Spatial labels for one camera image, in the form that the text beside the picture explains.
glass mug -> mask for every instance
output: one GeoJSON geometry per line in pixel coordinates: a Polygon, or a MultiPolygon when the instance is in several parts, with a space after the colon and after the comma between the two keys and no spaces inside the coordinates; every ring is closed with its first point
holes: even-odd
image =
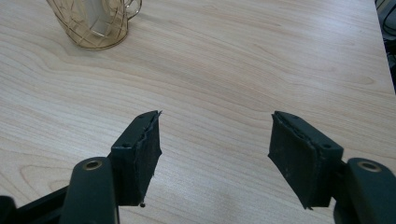
{"type": "Polygon", "coordinates": [[[106,49],[128,34],[128,20],[142,0],[47,0],[73,42],[86,49],[106,49]]]}

screw hole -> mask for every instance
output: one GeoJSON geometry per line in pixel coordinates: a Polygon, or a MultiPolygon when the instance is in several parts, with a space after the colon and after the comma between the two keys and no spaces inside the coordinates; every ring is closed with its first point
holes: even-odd
{"type": "Polygon", "coordinates": [[[84,164],[83,169],[88,171],[95,170],[99,168],[101,165],[102,165],[101,161],[89,161],[84,164]]]}
{"type": "Polygon", "coordinates": [[[379,167],[377,164],[369,162],[369,161],[360,161],[360,162],[358,162],[358,165],[360,168],[362,168],[366,171],[370,171],[370,172],[374,172],[374,173],[381,172],[381,167],[379,167]]]}

light wood surface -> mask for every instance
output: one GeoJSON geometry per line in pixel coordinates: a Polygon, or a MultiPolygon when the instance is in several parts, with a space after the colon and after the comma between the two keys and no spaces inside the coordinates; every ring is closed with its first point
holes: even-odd
{"type": "Polygon", "coordinates": [[[145,0],[118,46],[80,49],[45,0],[0,1],[0,195],[18,206],[160,117],[146,208],[121,223],[333,223],[268,159],[275,110],[396,172],[396,97],[373,0],[145,0]]]}

black cable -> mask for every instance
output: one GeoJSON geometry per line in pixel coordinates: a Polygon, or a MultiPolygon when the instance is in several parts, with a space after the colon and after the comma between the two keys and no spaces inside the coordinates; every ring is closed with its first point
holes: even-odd
{"type": "Polygon", "coordinates": [[[389,54],[396,54],[396,39],[384,41],[385,51],[389,54]]]}
{"type": "Polygon", "coordinates": [[[382,30],[383,30],[385,33],[387,33],[388,35],[396,35],[396,34],[393,34],[393,33],[391,33],[391,32],[389,31],[389,30],[396,31],[396,28],[392,28],[392,27],[386,25],[389,15],[395,10],[395,8],[396,8],[396,4],[392,7],[392,9],[389,11],[388,15],[385,17],[384,21],[382,22],[382,30]]]}
{"type": "Polygon", "coordinates": [[[382,2],[381,2],[381,4],[379,4],[379,6],[376,8],[376,9],[379,9],[381,6],[382,6],[382,4],[384,4],[385,2],[386,2],[387,0],[383,0],[382,2]]]}
{"type": "Polygon", "coordinates": [[[388,58],[388,61],[389,61],[389,59],[392,59],[394,62],[396,62],[396,55],[394,55],[394,54],[387,52],[387,58],[388,58]]]}

